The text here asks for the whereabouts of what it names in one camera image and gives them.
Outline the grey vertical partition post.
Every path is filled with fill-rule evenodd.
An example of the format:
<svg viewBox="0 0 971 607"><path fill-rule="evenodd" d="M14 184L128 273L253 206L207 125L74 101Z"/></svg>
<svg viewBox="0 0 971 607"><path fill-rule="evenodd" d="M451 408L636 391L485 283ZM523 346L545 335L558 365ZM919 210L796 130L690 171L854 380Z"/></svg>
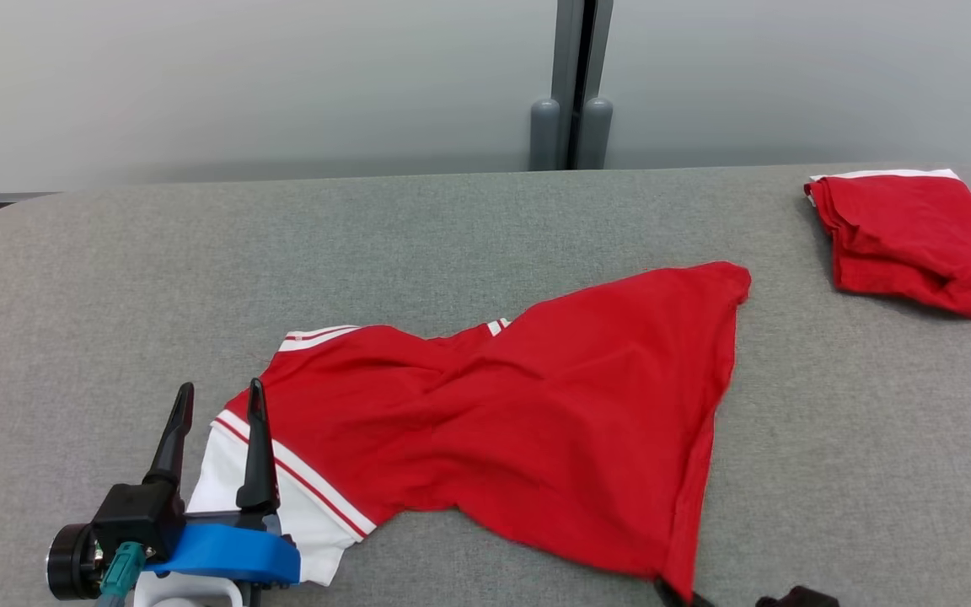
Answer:
<svg viewBox="0 0 971 607"><path fill-rule="evenodd" d="M583 104L594 97L606 99L601 86L614 4L615 0L556 0L548 99L561 105L558 170L577 169Z"/></svg>

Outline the grey rounded post cap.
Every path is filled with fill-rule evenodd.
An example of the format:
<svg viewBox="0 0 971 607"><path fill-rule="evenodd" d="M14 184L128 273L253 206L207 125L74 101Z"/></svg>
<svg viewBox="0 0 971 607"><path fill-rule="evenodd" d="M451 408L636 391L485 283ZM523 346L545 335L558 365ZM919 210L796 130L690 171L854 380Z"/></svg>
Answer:
<svg viewBox="0 0 971 607"><path fill-rule="evenodd" d="M613 104L604 97L594 97L583 104L579 114L577 169L604 168L613 112Z"/></svg>
<svg viewBox="0 0 971 607"><path fill-rule="evenodd" d="M557 170L561 105L554 99L535 101L529 111L528 170Z"/></svg>

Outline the red white numbered jersey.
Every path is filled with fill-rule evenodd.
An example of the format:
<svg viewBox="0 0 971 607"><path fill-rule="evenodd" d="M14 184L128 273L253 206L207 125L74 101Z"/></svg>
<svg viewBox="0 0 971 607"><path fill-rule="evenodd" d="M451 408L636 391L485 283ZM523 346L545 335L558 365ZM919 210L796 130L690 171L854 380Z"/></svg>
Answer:
<svg viewBox="0 0 971 607"><path fill-rule="evenodd" d="M405 511L693 597L743 266L663 268L451 336L290 331L260 376L299 579Z"/></svg>

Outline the red shorts with white trim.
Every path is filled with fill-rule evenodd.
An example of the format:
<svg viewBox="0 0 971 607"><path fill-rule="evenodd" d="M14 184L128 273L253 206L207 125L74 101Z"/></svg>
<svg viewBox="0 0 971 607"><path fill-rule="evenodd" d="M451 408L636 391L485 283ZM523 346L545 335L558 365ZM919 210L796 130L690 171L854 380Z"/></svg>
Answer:
<svg viewBox="0 0 971 607"><path fill-rule="evenodd" d="M804 192L831 239L834 287L971 320L971 190L955 172L814 175Z"/></svg>

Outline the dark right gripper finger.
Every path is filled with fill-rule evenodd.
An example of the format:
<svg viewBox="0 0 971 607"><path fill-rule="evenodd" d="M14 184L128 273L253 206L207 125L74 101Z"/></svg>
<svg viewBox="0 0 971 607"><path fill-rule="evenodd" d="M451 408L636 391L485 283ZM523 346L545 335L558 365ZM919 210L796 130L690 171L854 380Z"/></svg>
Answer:
<svg viewBox="0 0 971 607"><path fill-rule="evenodd" d="M682 595L668 581L658 577L652 581L652 586L662 602L663 607L714 607L714 604L704 596L690 592L689 595Z"/></svg>

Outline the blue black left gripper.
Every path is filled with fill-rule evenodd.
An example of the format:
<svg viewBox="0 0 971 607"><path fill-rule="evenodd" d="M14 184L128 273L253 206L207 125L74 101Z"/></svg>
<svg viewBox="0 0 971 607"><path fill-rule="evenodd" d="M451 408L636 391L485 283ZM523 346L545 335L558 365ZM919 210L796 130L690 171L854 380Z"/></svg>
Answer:
<svg viewBox="0 0 971 607"><path fill-rule="evenodd" d="M184 383L143 484L179 486L193 410L194 385ZM236 507L243 513L276 513L280 488L265 387L259 378L248 387L246 420L245 476ZM47 553L47 587L61 602L93 600L96 607L260 607L266 590L300 583L299 551L288 534L275 534L275 515L255 529L228 525L225 518L222 513L189 518L166 562L148 561L139 548L120 558L119 549L100 548L91 523L66 525Z"/></svg>

